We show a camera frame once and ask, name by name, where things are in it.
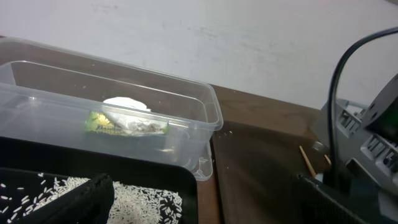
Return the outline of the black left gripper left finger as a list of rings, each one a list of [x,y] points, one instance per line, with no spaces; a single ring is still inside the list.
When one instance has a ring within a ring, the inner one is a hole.
[[[100,174],[16,222],[106,224],[113,203],[113,180],[108,174]]]

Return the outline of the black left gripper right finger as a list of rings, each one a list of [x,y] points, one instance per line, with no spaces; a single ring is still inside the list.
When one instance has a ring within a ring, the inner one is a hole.
[[[309,224],[366,224],[370,219],[334,189],[313,177],[292,178],[292,199],[297,220]]]

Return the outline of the light blue bowl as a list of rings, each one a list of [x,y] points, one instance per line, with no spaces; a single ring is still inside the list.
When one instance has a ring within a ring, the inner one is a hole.
[[[323,182],[323,173],[319,173],[315,176],[315,179],[317,179],[320,182]]]

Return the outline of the green snack wrapper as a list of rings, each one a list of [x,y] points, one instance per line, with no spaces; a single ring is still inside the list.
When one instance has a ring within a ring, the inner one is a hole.
[[[170,125],[167,122],[145,118],[133,118],[128,126],[111,121],[104,113],[90,111],[85,121],[85,132],[103,133],[113,136],[147,136],[167,134]]]

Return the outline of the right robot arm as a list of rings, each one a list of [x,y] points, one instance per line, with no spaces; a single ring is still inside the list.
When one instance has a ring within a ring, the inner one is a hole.
[[[397,75],[382,89],[366,110],[362,127],[397,143]]]

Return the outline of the grey dishwasher rack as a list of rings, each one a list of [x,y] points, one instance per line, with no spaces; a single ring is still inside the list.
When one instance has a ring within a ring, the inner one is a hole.
[[[380,187],[397,193],[397,144],[361,127],[366,105],[337,101],[338,155],[344,164],[357,163]]]

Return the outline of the black food waste tray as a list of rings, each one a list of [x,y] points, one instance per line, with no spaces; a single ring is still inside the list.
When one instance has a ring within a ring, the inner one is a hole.
[[[92,178],[107,173],[123,184],[178,192],[182,223],[198,223],[197,182],[183,167],[99,152],[1,138],[1,167]]]

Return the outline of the clear plastic waste bin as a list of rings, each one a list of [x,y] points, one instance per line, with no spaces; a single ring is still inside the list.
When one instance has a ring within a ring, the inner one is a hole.
[[[85,132],[90,111],[117,96],[147,105],[167,134]],[[223,126],[205,83],[60,49],[1,39],[1,136],[184,167],[198,181],[213,173],[210,139]]]

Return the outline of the pile of rice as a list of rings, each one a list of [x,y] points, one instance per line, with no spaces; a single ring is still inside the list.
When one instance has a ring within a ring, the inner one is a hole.
[[[1,176],[1,218],[6,223],[26,217],[89,181],[84,177],[50,177],[44,173]],[[108,223],[178,224],[183,198],[178,192],[113,183],[114,202]]]

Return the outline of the dark brown serving tray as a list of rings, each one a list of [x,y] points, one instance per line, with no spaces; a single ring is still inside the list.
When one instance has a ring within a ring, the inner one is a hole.
[[[225,223],[298,223],[291,179],[329,168],[310,138],[226,122],[213,133],[218,192]]]

